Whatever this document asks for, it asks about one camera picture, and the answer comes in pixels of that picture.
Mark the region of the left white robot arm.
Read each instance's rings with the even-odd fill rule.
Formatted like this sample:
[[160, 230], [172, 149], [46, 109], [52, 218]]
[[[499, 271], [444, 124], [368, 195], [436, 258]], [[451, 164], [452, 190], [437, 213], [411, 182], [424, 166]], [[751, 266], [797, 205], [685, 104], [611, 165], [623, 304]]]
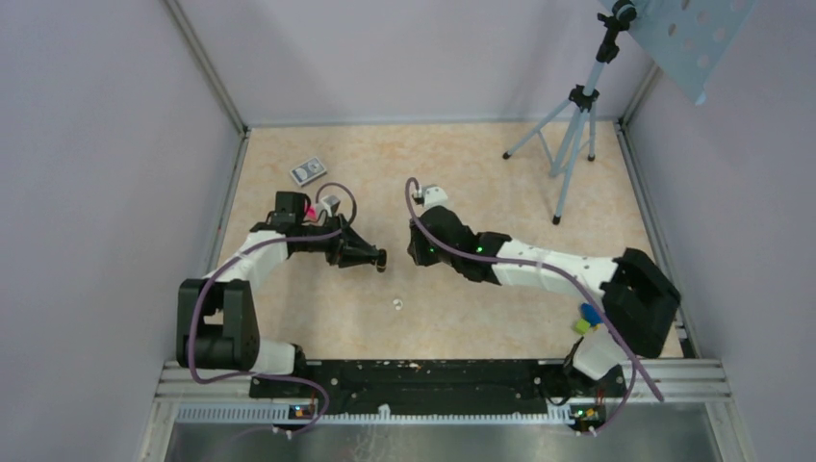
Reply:
[[286, 398], [307, 389], [308, 372], [297, 365], [294, 344], [262, 338], [254, 294], [275, 267], [295, 253], [321, 253], [328, 265], [371, 265], [382, 272], [387, 252], [365, 241], [349, 219], [333, 214], [320, 224], [307, 220], [311, 198], [278, 192], [274, 208], [256, 223], [242, 246], [218, 269], [182, 282], [178, 292], [176, 360], [189, 370], [270, 374]]

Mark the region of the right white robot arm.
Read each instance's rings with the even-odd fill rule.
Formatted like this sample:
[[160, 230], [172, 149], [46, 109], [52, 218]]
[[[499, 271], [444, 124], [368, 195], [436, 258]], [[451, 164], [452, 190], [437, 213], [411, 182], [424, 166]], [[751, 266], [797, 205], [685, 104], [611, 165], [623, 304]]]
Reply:
[[564, 370], [567, 389], [588, 397], [625, 360], [658, 358], [674, 326], [681, 294], [644, 251], [587, 257], [537, 247], [497, 232], [474, 232], [434, 206], [409, 221], [407, 252], [419, 267], [445, 264], [474, 283], [531, 287], [581, 297], [600, 319], [583, 334]]

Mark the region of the black charging case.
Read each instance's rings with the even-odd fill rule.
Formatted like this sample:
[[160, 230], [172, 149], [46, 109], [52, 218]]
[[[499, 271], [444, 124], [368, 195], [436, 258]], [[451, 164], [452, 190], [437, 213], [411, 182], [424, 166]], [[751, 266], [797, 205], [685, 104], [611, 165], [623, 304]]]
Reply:
[[377, 258], [374, 262], [374, 266], [379, 273], [384, 272], [387, 269], [388, 263], [388, 253], [385, 249], [379, 249], [377, 252]]

